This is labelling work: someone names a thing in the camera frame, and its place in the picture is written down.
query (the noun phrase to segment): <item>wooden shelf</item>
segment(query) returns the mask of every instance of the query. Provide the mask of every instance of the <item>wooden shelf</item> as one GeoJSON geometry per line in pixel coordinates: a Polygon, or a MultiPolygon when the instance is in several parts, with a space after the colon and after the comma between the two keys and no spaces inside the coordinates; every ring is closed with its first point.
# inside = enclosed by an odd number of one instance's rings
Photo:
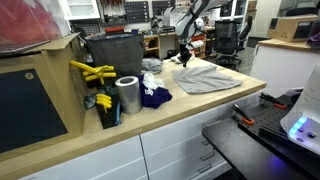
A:
{"type": "Polygon", "coordinates": [[[147,51],[159,50],[159,47],[146,48],[147,51]]]}

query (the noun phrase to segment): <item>pegboard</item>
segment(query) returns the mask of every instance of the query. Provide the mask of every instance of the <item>pegboard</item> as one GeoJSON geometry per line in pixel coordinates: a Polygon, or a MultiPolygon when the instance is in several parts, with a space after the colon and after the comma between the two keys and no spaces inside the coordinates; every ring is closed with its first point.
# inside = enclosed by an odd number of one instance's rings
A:
{"type": "Polygon", "coordinates": [[[100,33],[100,26],[97,20],[76,20],[70,21],[73,29],[82,28],[86,35],[100,33]]]}
{"type": "Polygon", "coordinates": [[[128,23],[149,22],[148,1],[130,1],[124,4],[128,23]]]}
{"type": "Polygon", "coordinates": [[[152,1],[153,16],[163,15],[164,11],[173,5],[173,1],[152,1]]]}

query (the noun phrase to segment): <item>cabinet drawer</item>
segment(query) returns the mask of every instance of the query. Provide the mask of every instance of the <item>cabinet drawer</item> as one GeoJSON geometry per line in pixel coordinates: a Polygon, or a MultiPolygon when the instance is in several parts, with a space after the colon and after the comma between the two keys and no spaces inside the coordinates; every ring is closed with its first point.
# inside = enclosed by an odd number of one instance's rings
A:
{"type": "Polygon", "coordinates": [[[114,169],[91,180],[128,180],[128,179],[143,179],[147,177],[147,170],[144,159],[141,158],[135,162],[125,165],[121,168],[114,169]]]}
{"type": "Polygon", "coordinates": [[[240,107],[259,102],[257,94],[245,96],[206,111],[194,114],[174,123],[162,126],[152,131],[141,134],[141,141],[145,156],[150,156],[177,143],[186,141],[201,134],[203,123],[218,121],[222,115],[232,114],[232,104],[237,103],[240,107]]]}
{"type": "Polygon", "coordinates": [[[29,179],[87,180],[143,158],[138,136],[23,177],[29,179]]]}
{"type": "Polygon", "coordinates": [[[142,176],[138,178],[137,180],[149,180],[148,175],[142,176]]]}
{"type": "Polygon", "coordinates": [[[146,156],[146,163],[149,173],[155,172],[164,166],[186,158],[200,149],[203,149],[205,146],[207,146],[209,150],[213,149],[210,144],[205,144],[204,142],[207,142],[204,137],[202,135],[198,135],[166,148],[156,154],[146,156]]]}
{"type": "Polygon", "coordinates": [[[190,180],[213,180],[214,178],[217,178],[223,173],[229,171],[231,168],[232,167],[228,164],[227,161],[223,161],[190,180]]]}
{"type": "Polygon", "coordinates": [[[203,148],[196,153],[176,161],[158,171],[150,173],[150,180],[186,180],[194,178],[201,173],[211,171],[216,165],[226,162],[222,156],[216,152],[214,156],[210,156],[212,148],[203,148]]]}

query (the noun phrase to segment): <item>roll of tape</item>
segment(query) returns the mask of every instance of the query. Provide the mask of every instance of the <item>roll of tape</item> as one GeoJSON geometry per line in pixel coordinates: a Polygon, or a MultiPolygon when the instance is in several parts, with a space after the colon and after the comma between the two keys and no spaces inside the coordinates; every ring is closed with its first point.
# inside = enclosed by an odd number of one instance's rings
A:
{"type": "Polygon", "coordinates": [[[125,114],[135,114],[142,109],[139,80],[135,76],[127,76],[116,81],[120,104],[125,114]]]}

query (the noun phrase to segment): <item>crumpled white cloth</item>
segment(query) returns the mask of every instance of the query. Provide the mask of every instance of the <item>crumpled white cloth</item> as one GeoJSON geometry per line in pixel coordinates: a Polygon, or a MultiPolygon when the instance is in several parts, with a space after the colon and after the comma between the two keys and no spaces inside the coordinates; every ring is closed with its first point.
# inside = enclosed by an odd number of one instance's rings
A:
{"type": "Polygon", "coordinates": [[[160,73],[162,71],[162,61],[157,58],[143,58],[141,72],[152,72],[153,74],[160,73]]]}
{"type": "Polygon", "coordinates": [[[151,72],[146,72],[144,74],[142,83],[146,86],[145,93],[153,95],[152,90],[156,90],[158,87],[166,88],[162,79],[155,79],[151,72]]]}

